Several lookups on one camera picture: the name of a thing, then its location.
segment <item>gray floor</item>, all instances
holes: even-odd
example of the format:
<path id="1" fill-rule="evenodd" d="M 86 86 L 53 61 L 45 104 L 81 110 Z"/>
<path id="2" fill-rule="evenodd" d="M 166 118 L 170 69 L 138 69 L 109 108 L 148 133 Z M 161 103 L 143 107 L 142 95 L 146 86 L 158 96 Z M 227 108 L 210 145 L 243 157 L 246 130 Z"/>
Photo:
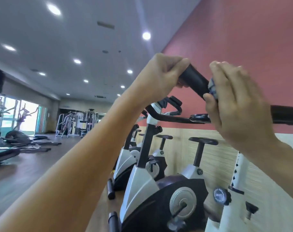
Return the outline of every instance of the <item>gray floor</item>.
<path id="1" fill-rule="evenodd" d="M 54 135 L 49 137 L 62 144 L 50 146 L 52 150 L 49 152 L 21 153 L 0 166 L 0 215 L 80 140 L 80 137 L 75 136 L 62 139 L 55 138 Z M 117 193 L 116 199 L 109 201 L 104 189 L 87 231 L 108 231 L 108 214 L 111 211 L 119 211 L 123 199 L 123 194 Z"/>

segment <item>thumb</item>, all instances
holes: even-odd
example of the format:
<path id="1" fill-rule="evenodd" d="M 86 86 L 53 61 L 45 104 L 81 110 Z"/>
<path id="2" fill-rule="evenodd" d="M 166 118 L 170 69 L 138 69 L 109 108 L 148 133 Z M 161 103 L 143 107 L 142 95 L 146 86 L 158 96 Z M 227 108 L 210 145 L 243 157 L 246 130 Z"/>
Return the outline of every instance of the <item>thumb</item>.
<path id="1" fill-rule="evenodd" d="M 219 129 L 222 128 L 222 121 L 220 119 L 219 108 L 215 98 L 208 93 L 205 93 L 203 98 L 206 101 L 206 112 L 209 115 L 211 123 L 215 126 L 217 131 L 220 131 Z"/>
<path id="2" fill-rule="evenodd" d="M 169 72 L 168 75 L 176 85 L 179 76 L 185 71 L 185 69 L 190 65 L 190 60 L 188 58 L 183 58 L 179 61 Z"/>

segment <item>person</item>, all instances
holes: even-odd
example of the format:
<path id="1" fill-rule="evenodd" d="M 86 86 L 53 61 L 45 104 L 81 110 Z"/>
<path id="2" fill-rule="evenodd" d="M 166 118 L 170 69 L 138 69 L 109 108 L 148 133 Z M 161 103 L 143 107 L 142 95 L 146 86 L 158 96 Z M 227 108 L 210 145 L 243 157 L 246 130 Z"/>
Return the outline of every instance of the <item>person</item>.
<path id="1" fill-rule="evenodd" d="M 0 232 L 84 232 L 141 111 L 181 87 L 178 78 L 189 64 L 156 54 L 101 122 L 0 217 Z M 210 68 L 218 94 L 218 103 L 204 95 L 212 124 L 293 198 L 293 149 L 276 138 L 259 87 L 242 67 L 212 62 Z"/>

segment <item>white ceiling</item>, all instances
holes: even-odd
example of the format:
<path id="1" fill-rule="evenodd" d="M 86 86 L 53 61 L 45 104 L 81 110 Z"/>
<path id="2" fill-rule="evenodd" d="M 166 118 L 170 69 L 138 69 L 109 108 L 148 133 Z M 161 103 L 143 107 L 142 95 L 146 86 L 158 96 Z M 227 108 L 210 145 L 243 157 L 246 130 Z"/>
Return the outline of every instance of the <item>white ceiling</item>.
<path id="1" fill-rule="evenodd" d="M 120 86 L 127 88 L 150 58 L 163 50 L 199 1 L 0 0 L 0 69 L 49 97 L 113 102 L 124 91 Z M 62 15 L 49 12 L 48 2 Z M 99 27 L 97 21 L 115 29 Z M 142 39 L 144 31 L 151 33 L 149 41 Z M 7 51 L 1 44 L 17 51 Z"/>

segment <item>air vent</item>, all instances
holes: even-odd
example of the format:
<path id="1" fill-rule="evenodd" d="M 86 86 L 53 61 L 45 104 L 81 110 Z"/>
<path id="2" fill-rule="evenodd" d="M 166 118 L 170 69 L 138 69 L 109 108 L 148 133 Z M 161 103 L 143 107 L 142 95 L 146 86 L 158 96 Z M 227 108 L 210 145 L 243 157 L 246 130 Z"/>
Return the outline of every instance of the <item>air vent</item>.
<path id="1" fill-rule="evenodd" d="M 114 30 L 114 25 L 110 23 L 104 23 L 102 21 L 97 21 L 97 25 L 101 27 L 106 27 Z"/>

